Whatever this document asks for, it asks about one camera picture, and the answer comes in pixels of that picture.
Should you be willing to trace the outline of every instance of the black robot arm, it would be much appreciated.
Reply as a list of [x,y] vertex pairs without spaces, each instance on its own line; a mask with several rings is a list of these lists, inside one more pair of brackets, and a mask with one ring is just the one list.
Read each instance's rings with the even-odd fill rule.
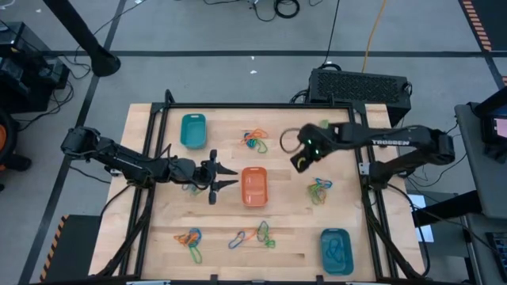
[[[162,152],[169,151],[170,145]],[[210,188],[209,203],[216,202],[216,193],[237,180],[215,181],[216,174],[237,174],[216,162],[217,152],[212,150],[209,160],[196,166],[193,160],[178,156],[149,158],[89,127],[70,129],[61,146],[64,154],[74,160],[97,160],[108,169],[123,173],[127,182],[139,188],[149,188],[155,183],[194,184],[199,190]]]
[[447,165],[454,161],[452,137],[439,130],[423,126],[400,129],[369,128],[358,123],[330,123],[327,128],[304,125],[298,134],[304,148],[291,158],[298,172],[318,162],[336,150],[351,150],[362,146],[412,146],[416,150],[391,161],[361,163],[360,174],[369,177],[374,187],[385,188],[395,174],[410,175],[427,163]]

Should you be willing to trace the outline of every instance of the wooden table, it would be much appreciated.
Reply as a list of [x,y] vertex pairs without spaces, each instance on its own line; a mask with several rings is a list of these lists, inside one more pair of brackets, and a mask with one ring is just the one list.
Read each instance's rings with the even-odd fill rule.
[[[149,104],[131,105],[122,145],[141,152],[150,108]],[[368,105],[367,110],[370,127],[390,126],[385,105]],[[208,143],[202,150],[187,150],[180,144],[181,118],[193,112],[203,113],[208,122]],[[290,155],[279,146],[284,129],[306,123],[318,124],[320,120],[349,121],[347,112],[340,109],[170,109],[163,146],[173,144],[171,155],[200,162],[208,159],[211,149],[217,149],[219,161],[240,173],[236,177],[219,176],[222,180],[241,180],[242,169],[262,166],[268,170],[269,202],[263,208],[245,207],[241,183],[222,189],[214,206],[208,205],[208,191],[192,196],[183,192],[180,185],[157,184],[142,278],[209,280],[211,274],[218,274],[219,280],[312,281],[316,275],[323,275],[328,281],[375,280],[353,150],[336,151],[314,163],[306,172],[297,173],[289,161]],[[269,133],[269,138],[264,140],[269,148],[267,154],[259,154],[239,143],[246,131],[257,127]],[[295,134],[292,138],[288,136],[288,142],[294,143]],[[154,135],[151,155],[156,140]],[[379,161],[388,161],[397,155],[394,147],[374,149]],[[324,205],[315,206],[307,194],[313,177],[334,183]],[[393,178],[391,183],[404,189],[399,178]],[[122,177],[113,178],[108,199],[124,186]],[[105,212],[90,274],[100,271],[123,242],[133,193],[133,189],[125,192]],[[391,190],[384,190],[383,197],[393,242],[414,268],[423,272],[409,204]],[[240,229],[257,228],[263,220],[270,225],[275,249],[267,249],[255,238],[237,249],[228,249],[228,242]],[[199,228],[203,235],[199,244],[202,264],[194,264],[189,249],[173,239],[174,235],[188,233],[193,227]],[[325,228],[342,228],[349,232],[353,243],[352,275],[333,276],[323,271],[319,238]],[[384,275],[388,276],[385,250],[380,241],[379,251]],[[133,272],[136,252],[137,243],[132,246],[128,272]]]

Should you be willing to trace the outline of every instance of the blue container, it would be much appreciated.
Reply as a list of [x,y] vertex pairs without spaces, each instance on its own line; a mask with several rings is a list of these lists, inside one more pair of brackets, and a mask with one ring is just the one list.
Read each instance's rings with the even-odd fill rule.
[[183,116],[180,141],[189,149],[201,149],[206,146],[206,117],[203,114]]
[[354,271],[350,236],[343,229],[325,229],[320,236],[324,270],[335,276],[346,276]]

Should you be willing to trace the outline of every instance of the plastic container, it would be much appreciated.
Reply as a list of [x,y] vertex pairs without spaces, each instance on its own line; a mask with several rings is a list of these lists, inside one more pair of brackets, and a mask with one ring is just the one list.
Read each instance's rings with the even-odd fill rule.
[[346,276],[354,271],[350,236],[343,229],[325,229],[320,236],[324,270],[335,276]]
[[241,173],[242,200],[247,207],[268,203],[268,172],[262,167],[247,167]]
[[201,149],[206,146],[206,117],[203,114],[183,116],[180,141],[189,149]]

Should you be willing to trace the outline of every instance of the gray floor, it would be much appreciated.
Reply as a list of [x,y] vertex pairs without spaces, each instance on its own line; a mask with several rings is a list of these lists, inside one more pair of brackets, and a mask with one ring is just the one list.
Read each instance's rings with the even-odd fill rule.
[[[120,0],[73,0],[72,3],[95,30],[114,16]],[[269,0],[261,1],[259,14],[272,15]],[[332,49],[363,51],[380,0],[341,0]],[[120,20],[111,49],[114,51],[325,51],[334,16],[334,0],[316,7],[302,1],[301,12],[291,20],[260,22],[248,4],[206,6],[202,1],[147,0]],[[135,5],[127,0],[125,9]],[[0,11],[3,21],[24,21],[54,50],[73,51],[77,44],[42,0],[17,2]],[[104,43],[109,26],[97,34]],[[375,34],[373,51],[480,51],[457,0],[389,0]],[[78,58],[86,62],[87,58]],[[323,58],[302,56],[235,57],[123,57],[122,67],[101,78],[86,125],[120,140],[131,103],[162,101],[171,89],[178,102],[288,102],[307,85],[311,68]],[[330,58],[344,70],[360,71],[362,58]],[[494,60],[507,75],[507,60]],[[407,76],[414,84],[412,111],[404,124],[424,124],[447,130],[454,126],[453,107],[481,101],[497,90],[483,58],[373,57],[367,72]],[[59,145],[75,125],[91,75],[71,80],[75,95],[60,113],[48,116],[23,131],[19,153],[32,158],[25,173],[0,173],[6,190],[0,193],[0,283],[17,283],[33,238],[62,164]],[[36,114],[23,115],[25,118]],[[457,157],[464,154],[459,137]],[[73,165],[108,179],[97,163]],[[428,166],[434,181],[444,167]],[[97,215],[105,203],[107,185],[70,171],[39,255],[32,281],[38,280],[59,218],[67,214]],[[434,192],[467,192],[474,188],[465,159],[429,188]],[[437,259],[431,276],[461,281],[461,260]]]

